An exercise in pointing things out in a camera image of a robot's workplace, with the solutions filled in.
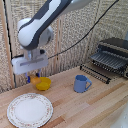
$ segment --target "bamboo blind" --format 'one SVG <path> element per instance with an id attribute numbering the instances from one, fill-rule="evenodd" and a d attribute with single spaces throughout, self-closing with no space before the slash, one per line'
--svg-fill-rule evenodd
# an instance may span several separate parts
<path id="1" fill-rule="evenodd" d="M 97 19 L 115 0 L 100 2 Z M 88 57 L 97 50 L 97 42 L 103 39 L 116 37 L 125 39 L 128 31 L 128 1 L 120 0 L 116 3 L 95 27 L 90 42 Z"/>
<path id="2" fill-rule="evenodd" d="M 14 88 L 3 1 L 0 0 L 0 93 Z"/>
<path id="3" fill-rule="evenodd" d="M 17 38 L 17 23 L 19 20 L 33 17 L 46 0 L 5 0 L 8 12 L 9 30 L 13 56 L 22 54 Z M 70 12 L 55 20 L 51 26 L 54 40 L 43 47 L 50 57 L 62 52 L 75 44 L 86 34 L 101 14 L 114 0 L 94 0 L 81 10 Z M 49 65 L 42 69 L 42 76 L 79 66 L 97 49 L 97 41 L 109 37 L 124 38 L 128 29 L 127 0 L 120 0 L 100 21 L 90 35 L 71 50 L 49 60 Z M 26 84 L 25 75 L 16 76 L 17 86 Z"/>
<path id="4" fill-rule="evenodd" d="M 94 0 L 83 9 L 64 15 L 59 52 L 74 45 L 89 31 L 95 20 L 97 6 L 98 0 Z M 90 35 L 81 41 L 80 44 L 59 56 L 59 72 L 85 63 L 85 51 L 89 38 Z"/>

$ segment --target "wooden countertop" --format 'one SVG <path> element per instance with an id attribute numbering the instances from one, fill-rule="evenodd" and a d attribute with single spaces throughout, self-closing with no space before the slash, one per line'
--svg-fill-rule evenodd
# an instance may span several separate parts
<path id="1" fill-rule="evenodd" d="M 92 86 L 82 94 L 73 90 L 75 76 L 86 75 Z M 47 91 L 38 91 L 31 84 L 0 94 L 0 128 L 15 128 L 7 119 L 10 102 L 25 93 L 46 96 L 53 104 L 50 121 L 41 128 L 109 128 L 128 101 L 128 81 L 118 78 L 109 85 L 74 68 L 50 77 Z"/>

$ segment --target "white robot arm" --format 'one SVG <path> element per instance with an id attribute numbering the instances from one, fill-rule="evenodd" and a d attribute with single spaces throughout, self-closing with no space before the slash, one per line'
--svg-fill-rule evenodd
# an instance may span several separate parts
<path id="1" fill-rule="evenodd" d="M 12 59 L 13 71 L 20 75 L 41 69 L 48 64 L 44 50 L 38 49 L 53 39 L 49 26 L 57 17 L 70 11 L 81 9 L 92 0 L 47 0 L 33 18 L 18 22 L 18 39 L 24 55 Z"/>
<path id="2" fill-rule="evenodd" d="M 26 50 L 36 49 L 42 32 L 60 15 L 83 8 L 92 0 L 47 0 L 41 9 L 30 19 L 18 23 L 18 39 Z"/>

